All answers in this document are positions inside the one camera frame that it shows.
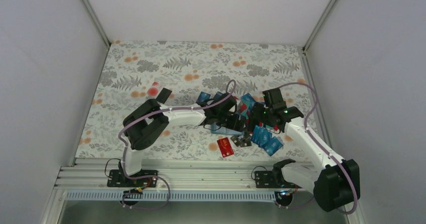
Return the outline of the teal leather card holder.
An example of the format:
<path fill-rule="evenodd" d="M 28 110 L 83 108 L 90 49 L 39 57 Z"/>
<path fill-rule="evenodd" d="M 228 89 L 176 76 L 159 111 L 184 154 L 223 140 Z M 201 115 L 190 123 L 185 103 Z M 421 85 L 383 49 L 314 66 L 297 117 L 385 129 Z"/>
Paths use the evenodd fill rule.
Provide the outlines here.
<path fill-rule="evenodd" d="M 212 124 L 210 125 L 210 132 L 212 134 L 217 134 L 217 135 L 227 135 L 227 136 L 240 136 L 243 133 L 242 132 L 238 132 L 235 130 L 231 130 L 231 129 L 227 129 L 225 127 L 220 127 L 216 124 Z"/>

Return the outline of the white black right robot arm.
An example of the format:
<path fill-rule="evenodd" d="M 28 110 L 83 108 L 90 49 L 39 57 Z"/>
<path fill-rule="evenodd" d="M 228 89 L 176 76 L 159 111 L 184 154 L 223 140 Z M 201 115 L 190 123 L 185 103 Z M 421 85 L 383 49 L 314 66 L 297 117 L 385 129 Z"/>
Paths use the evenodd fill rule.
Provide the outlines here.
<path fill-rule="evenodd" d="M 249 130 L 254 132 L 259 124 L 277 127 L 292 138 L 309 157 L 313 168 L 292 159 L 275 163 L 269 172 L 278 188 L 287 185 L 301 187 L 313 195 L 319 207 L 330 212 L 346 204 L 353 207 L 360 198 L 360 168 L 353 159 L 346 160 L 329 147 L 307 122 L 307 116 L 297 107 L 288 107 L 281 90 L 273 88 L 263 92 L 264 104 L 256 103 L 250 112 Z"/>

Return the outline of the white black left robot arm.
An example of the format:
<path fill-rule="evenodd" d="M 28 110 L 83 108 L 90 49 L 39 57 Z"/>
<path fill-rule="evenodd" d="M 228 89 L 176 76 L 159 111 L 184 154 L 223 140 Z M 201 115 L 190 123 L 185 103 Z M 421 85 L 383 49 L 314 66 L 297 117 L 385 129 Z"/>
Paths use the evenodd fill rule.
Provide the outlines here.
<path fill-rule="evenodd" d="M 152 146 L 167 127 L 215 124 L 237 132 L 244 131 L 247 119 L 237 113 L 237 106 L 237 100 L 230 93 L 186 106 L 168 106 L 156 99 L 147 100 L 123 121 L 119 138 L 127 140 L 120 180 L 126 186 L 139 182 L 142 151 Z"/>

